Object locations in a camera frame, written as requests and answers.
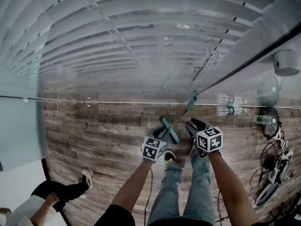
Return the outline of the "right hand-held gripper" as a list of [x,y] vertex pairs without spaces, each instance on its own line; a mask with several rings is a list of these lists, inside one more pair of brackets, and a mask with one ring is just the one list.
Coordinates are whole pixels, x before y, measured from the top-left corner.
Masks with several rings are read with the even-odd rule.
[[218,151],[223,147],[223,132],[218,127],[210,127],[208,129],[203,121],[191,118],[190,123],[185,122],[185,128],[189,135],[194,138],[195,146],[199,150],[199,155],[204,158],[208,153]]

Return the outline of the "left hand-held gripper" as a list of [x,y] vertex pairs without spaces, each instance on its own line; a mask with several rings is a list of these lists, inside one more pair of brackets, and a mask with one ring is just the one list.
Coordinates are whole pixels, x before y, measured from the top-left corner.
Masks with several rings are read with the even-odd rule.
[[141,152],[143,159],[156,161],[165,151],[167,141],[170,137],[170,129],[156,127],[151,129],[144,137]]

